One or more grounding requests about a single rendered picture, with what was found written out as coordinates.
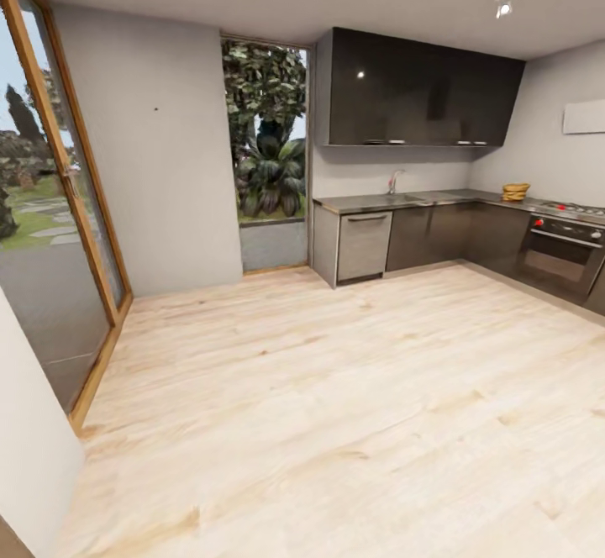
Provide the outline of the popcorn bag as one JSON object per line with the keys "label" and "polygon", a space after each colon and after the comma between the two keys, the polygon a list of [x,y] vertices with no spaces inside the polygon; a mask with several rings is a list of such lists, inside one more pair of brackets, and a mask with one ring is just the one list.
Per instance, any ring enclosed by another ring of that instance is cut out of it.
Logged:
{"label": "popcorn bag", "polygon": [[528,188],[529,184],[505,184],[502,199],[503,201],[523,201]]}

